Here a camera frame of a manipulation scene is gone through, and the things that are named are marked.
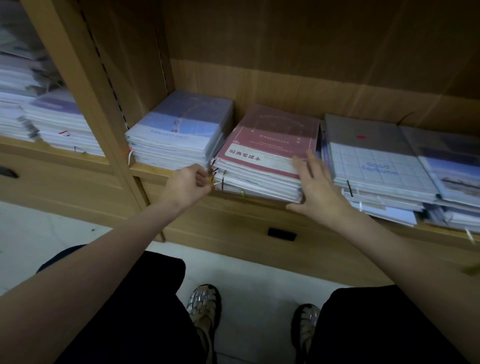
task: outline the person's left hand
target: person's left hand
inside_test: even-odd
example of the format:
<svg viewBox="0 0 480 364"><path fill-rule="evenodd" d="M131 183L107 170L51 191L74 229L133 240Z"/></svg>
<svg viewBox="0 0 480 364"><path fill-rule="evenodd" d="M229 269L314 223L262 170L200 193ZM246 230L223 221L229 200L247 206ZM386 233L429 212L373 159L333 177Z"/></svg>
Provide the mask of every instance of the person's left hand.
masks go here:
<svg viewBox="0 0 480 364"><path fill-rule="evenodd" d="M171 204L176 212L182 213L195 202L206 196L213 185L208 172L199 164L176 170L168 179L162 193L162 201Z"/></svg>

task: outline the black pants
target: black pants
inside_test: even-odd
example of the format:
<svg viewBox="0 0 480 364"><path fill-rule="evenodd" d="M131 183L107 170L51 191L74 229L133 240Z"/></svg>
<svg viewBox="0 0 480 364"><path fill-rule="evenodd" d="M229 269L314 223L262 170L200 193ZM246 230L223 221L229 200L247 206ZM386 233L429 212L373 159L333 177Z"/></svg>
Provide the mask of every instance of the black pants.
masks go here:
<svg viewBox="0 0 480 364"><path fill-rule="evenodd" d="M64 250L39 271L81 247ZM176 296L184 276L182 260L145 252L56 363L204 363ZM308 364L412 361L466 363L397 286L341 288L323 305Z"/></svg>

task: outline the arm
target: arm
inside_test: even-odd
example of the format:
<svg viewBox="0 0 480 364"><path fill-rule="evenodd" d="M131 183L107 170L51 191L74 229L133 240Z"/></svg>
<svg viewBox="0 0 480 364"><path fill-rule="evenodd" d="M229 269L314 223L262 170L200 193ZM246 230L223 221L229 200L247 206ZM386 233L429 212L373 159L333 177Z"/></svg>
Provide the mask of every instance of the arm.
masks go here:
<svg viewBox="0 0 480 364"><path fill-rule="evenodd" d="M480 284L352 208L313 153L309 152L308 165L298 158L293 164L306 201L289 204L287 209L307 215L347 239L395 282L468 360L480 363Z"/></svg>
<svg viewBox="0 0 480 364"><path fill-rule="evenodd" d="M199 165L177 171L161 201L0 297L0 357L51 363L112 295L145 248L211 185Z"/></svg>

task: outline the person's right arm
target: person's right arm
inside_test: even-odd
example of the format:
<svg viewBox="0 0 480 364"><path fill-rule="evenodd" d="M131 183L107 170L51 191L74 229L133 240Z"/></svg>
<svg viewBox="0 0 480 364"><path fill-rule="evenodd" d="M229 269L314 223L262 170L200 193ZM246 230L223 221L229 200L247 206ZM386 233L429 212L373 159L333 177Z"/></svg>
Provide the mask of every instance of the person's right arm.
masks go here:
<svg viewBox="0 0 480 364"><path fill-rule="evenodd" d="M287 209L343 236L372 260L471 362L480 363L480 283L423 254L368 215L352 208L313 153L294 158L305 203Z"/></svg>

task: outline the white label on red notebook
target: white label on red notebook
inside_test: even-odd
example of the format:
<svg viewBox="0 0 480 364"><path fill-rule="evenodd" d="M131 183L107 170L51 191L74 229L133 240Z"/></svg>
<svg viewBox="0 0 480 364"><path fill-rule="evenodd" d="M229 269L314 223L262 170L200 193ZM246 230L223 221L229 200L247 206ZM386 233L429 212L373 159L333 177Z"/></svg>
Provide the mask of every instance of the white label on red notebook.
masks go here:
<svg viewBox="0 0 480 364"><path fill-rule="evenodd" d="M297 174L297 171L292 166L292 158L263 152L247 146L241 146L239 144L232 143L225 151L225 156L243 160L244 162L248 162L257 166Z"/></svg>

